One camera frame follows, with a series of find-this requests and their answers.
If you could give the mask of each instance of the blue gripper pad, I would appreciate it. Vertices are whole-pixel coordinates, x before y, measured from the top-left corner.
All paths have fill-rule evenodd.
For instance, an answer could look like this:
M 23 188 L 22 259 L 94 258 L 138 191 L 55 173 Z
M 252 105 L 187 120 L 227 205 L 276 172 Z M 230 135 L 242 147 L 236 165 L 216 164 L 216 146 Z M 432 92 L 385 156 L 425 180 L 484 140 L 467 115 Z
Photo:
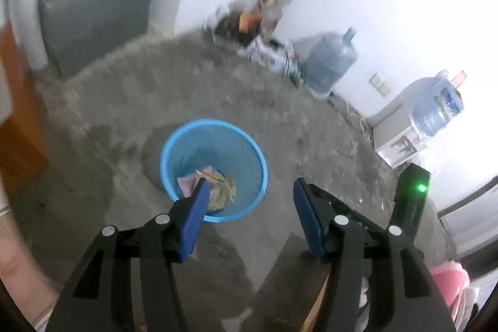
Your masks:
M 299 215 L 304 235 L 308 241 L 310 252 L 318 258 L 323 258 L 326 253 L 323 227 L 308 197 L 308 194 L 311 195 L 311 192 L 303 179 L 299 178 L 294 182 L 293 194 L 294 205 L 297 215 Z
M 208 209 L 209 182 L 201 179 L 192 197 L 189 199 L 192 199 L 193 203 L 180 228 L 180 248 L 178 249 L 178 255 L 181 261 L 187 259 L 188 255 L 194 251 L 201 223 Z

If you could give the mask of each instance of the wall outlet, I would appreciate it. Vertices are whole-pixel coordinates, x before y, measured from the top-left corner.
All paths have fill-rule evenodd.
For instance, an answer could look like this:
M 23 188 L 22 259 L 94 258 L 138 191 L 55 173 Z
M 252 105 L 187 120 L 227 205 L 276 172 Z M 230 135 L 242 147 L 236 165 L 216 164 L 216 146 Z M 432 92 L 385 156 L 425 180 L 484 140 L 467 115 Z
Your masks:
M 386 97 L 391 93 L 391 88 L 388 82 L 383 80 L 377 73 L 375 73 L 369 80 L 369 84 L 380 94 L 382 97 Z

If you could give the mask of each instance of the gray cabinet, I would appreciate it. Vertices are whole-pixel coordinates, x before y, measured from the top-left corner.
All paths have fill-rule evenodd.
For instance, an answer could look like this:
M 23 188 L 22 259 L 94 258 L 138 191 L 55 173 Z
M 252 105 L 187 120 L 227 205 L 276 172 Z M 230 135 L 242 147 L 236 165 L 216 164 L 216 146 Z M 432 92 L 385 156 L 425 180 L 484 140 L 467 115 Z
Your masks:
M 43 38 L 65 77 L 146 33 L 150 0 L 40 0 Z

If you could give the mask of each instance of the concrete floor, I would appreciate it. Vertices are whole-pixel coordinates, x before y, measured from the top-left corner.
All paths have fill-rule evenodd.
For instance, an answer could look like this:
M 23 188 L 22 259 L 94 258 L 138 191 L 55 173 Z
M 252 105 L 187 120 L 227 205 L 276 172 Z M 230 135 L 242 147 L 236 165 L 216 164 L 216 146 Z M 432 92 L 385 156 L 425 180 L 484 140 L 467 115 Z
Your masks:
M 308 181 L 385 226 L 396 177 L 363 134 L 281 75 L 198 40 L 147 36 L 69 80 L 51 69 L 36 88 L 50 166 L 12 200 L 23 236 L 61 288 L 105 224 L 139 227 L 172 203 L 158 177 L 168 135 L 216 118 L 255 139 L 269 182 L 254 212 L 203 225 L 175 267 L 192 331 L 298 330 L 327 275 L 307 249 L 292 202 Z M 433 265 L 454 254 L 429 204 L 417 245 Z

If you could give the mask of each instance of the orange wooden cabinet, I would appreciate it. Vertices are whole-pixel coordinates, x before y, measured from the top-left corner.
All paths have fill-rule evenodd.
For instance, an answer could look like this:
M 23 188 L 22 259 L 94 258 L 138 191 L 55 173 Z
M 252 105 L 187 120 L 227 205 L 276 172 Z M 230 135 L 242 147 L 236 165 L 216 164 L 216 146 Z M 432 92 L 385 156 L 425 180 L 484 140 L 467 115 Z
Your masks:
M 10 24 L 0 31 L 0 63 L 12 99 L 12 114 L 0 125 L 0 173 L 10 196 L 45 169 L 48 158 L 26 56 L 18 49 Z

